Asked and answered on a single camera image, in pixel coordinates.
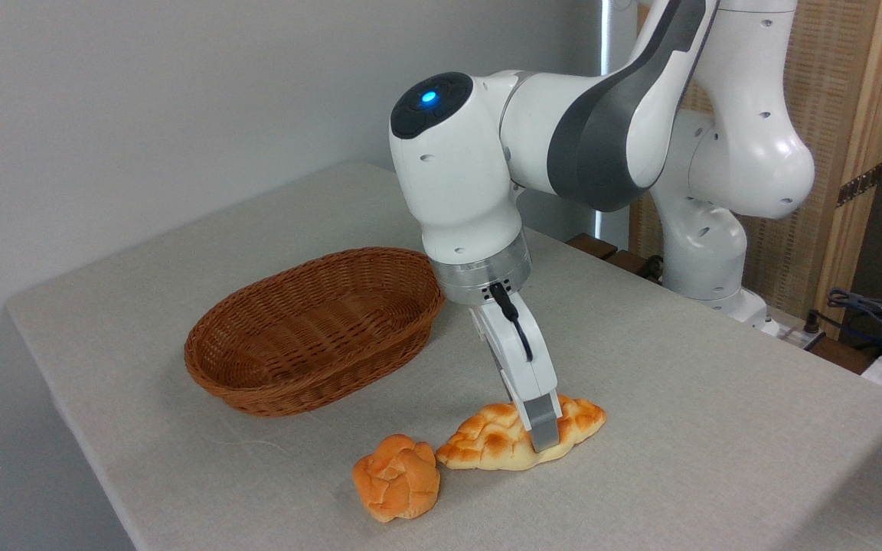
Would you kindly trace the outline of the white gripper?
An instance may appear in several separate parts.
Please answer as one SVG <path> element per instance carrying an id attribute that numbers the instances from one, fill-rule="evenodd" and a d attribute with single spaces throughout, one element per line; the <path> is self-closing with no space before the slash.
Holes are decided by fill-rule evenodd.
<path id="1" fill-rule="evenodd" d="M 520 295 L 510 296 L 518 311 L 509 321 L 497 303 L 470 307 L 479 334 L 490 345 L 490 353 L 505 387 L 508 401 L 518 407 L 529 422 L 528 432 L 536 453 L 560 444 L 557 419 L 561 416 L 557 398 L 557 375 L 548 347 L 535 317 Z"/>

